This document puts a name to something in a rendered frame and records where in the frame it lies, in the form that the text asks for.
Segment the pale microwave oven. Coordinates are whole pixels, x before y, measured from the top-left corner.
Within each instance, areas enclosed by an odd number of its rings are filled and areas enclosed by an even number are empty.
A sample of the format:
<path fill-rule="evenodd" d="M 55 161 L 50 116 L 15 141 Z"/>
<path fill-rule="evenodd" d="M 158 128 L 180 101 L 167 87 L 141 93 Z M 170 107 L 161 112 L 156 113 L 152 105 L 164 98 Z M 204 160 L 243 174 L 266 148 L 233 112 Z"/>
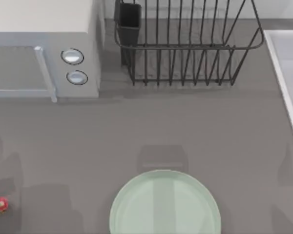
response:
<path fill-rule="evenodd" d="M 102 0 L 0 0 L 0 98 L 50 98 L 34 47 L 41 46 L 57 100 L 97 98 L 102 76 L 105 18 Z M 84 61 L 69 65 L 61 51 L 80 50 Z M 87 74 L 84 85 L 66 74 Z"/>

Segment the pale green plate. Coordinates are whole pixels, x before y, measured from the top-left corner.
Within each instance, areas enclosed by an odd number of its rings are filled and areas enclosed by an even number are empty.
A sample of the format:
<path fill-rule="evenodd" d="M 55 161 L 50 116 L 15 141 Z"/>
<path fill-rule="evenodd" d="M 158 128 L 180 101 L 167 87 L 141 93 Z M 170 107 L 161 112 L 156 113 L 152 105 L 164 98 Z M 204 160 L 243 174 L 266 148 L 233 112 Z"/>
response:
<path fill-rule="evenodd" d="M 221 234 L 211 192 L 194 177 L 153 170 L 129 180 L 110 208 L 110 234 Z"/>

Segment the small microwave knob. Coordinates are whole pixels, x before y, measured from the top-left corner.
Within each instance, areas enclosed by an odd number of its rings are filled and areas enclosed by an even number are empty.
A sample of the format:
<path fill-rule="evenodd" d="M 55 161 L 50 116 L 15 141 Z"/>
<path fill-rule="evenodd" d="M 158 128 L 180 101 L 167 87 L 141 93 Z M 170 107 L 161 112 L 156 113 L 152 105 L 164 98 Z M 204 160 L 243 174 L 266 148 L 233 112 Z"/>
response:
<path fill-rule="evenodd" d="M 67 73 L 66 79 L 74 85 L 84 85 L 88 82 L 87 74 L 80 70 Z"/>

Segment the large microwave knob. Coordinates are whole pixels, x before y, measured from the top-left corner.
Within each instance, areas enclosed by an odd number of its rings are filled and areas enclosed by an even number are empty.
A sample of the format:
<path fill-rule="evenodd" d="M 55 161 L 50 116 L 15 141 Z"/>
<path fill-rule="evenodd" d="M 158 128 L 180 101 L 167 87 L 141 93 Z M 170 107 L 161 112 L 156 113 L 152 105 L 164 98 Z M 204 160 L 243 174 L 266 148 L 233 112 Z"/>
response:
<path fill-rule="evenodd" d="M 69 65 L 78 65 L 84 61 L 83 53 L 75 48 L 61 51 L 62 60 Z"/>

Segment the black cutlery holder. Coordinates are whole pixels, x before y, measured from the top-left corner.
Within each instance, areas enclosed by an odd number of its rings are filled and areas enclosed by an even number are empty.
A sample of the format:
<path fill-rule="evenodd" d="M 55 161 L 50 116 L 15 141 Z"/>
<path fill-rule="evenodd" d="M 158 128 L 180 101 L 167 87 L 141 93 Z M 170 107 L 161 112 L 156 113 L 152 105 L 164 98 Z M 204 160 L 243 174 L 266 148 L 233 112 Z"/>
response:
<path fill-rule="evenodd" d="M 121 65 L 129 65 L 130 52 L 138 43 L 141 28 L 142 6 L 135 1 L 133 3 L 124 0 L 115 0 L 114 20 L 117 26 L 121 45 Z"/>

